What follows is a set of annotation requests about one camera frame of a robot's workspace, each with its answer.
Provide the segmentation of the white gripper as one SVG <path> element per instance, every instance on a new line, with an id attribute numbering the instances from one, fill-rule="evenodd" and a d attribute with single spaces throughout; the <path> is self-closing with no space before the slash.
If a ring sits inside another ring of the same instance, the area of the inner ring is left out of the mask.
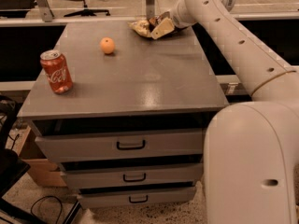
<path id="1" fill-rule="evenodd" d="M 170 18 L 164 18 L 150 33 L 153 39 L 168 35 L 177 28 L 185 28 L 197 23 L 194 17 L 196 3 L 193 0 L 178 0 L 170 9 Z"/>

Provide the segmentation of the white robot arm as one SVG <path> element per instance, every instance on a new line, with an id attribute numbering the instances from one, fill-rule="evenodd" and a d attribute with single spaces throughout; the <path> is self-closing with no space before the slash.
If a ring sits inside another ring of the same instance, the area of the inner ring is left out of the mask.
<path id="1" fill-rule="evenodd" d="M 235 0 L 178 0 L 178 28 L 200 23 L 251 100 L 210 121 L 204 144 L 207 224 L 297 224 L 298 73 L 229 12 Z"/>

